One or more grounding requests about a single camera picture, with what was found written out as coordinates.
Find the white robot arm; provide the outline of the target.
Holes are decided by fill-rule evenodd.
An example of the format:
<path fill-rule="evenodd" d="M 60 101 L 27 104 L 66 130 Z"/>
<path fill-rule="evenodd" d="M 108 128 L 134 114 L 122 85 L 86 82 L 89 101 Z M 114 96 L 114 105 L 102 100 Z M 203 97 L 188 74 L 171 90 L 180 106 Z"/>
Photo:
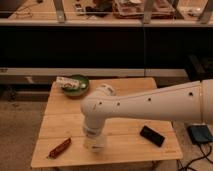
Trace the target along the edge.
<path fill-rule="evenodd" d="M 100 84 L 81 102 L 83 132 L 101 135 L 109 118 L 134 118 L 213 124 L 213 79 L 117 96 Z"/>

